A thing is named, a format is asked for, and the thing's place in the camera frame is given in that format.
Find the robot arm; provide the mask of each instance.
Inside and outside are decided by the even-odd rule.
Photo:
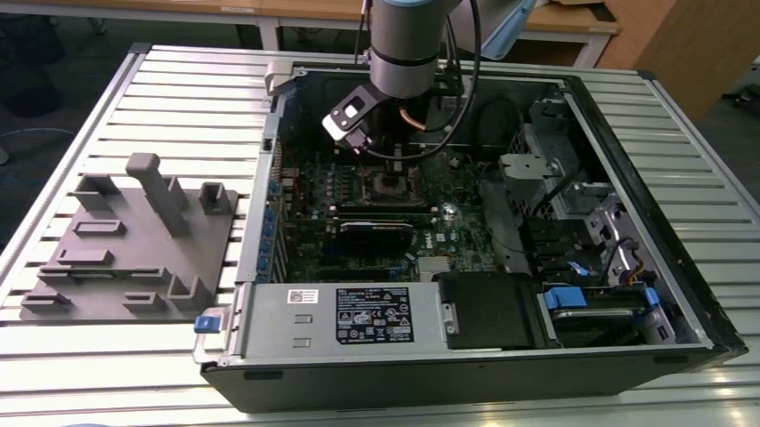
[[[488,47],[492,53],[507,51],[523,30],[536,0],[516,0],[507,4],[491,0],[376,0],[372,9],[372,47],[369,51],[370,84],[358,87],[333,108],[322,124],[333,139],[357,153],[368,152],[385,160],[417,160],[441,150],[460,126],[475,99],[480,70],[481,12],[479,3],[488,5]],[[439,71],[439,52],[445,33],[447,18],[451,16],[453,33],[464,41],[463,46],[476,53],[472,84],[467,100],[451,131],[435,149],[416,155],[400,155],[405,136],[415,131],[408,106],[420,106],[431,96]],[[461,96],[461,87],[456,88]],[[399,132],[404,128],[408,134]],[[373,150],[381,144],[393,156]]]

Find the slotted metal surface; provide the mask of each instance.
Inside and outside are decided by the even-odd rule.
[[[79,202],[82,173],[113,173],[134,151],[155,152],[185,188],[213,179],[252,194],[270,60],[341,63],[346,56],[154,46],[131,54],[67,157],[59,186],[30,213],[5,254],[0,298],[0,424],[276,423],[535,426],[683,423],[756,425],[760,418],[760,227],[755,201],[735,186],[658,84],[628,71],[487,64],[493,70],[579,75],[614,126],[751,352],[726,366],[658,379],[611,398],[563,399],[372,412],[245,415],[205,384],[193,364],[192,325],[22,326],[19,304],[55,250]],[[238,206],[218,304],[230,304],[248,199]],[[220,349],[224,336],[208,347]]]

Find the gray floor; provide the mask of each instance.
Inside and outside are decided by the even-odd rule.
[[[85,19],[59,19],[59,37],[67,57],[49,67],[63,95],[63,107],[31,119],[11,116],[0,108],[0,133],[29,127],[58,127],[78,131],[113,74],[135,42],[214,47],[241,47],[237,28],[230,25],[109,20],[107,32],[97,35]],[[257,44],[257,31],[244,31],[244,43]],[[309,41],[285,31],[285,48],[294,51],[353,52],[353,31],[324,30],[308,34]],[[744,185],[760,195],[760,118],[720,101],[700,122],[708,141],[732,167]],[[45,182],[69,147],[70,137],[29,133],[0,140],[11,155],[0,165],[0,249],[35,201]]]

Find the warning label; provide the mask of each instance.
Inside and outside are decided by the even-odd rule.
[[[415,342],[409,287],[337,289],[341,344]]]

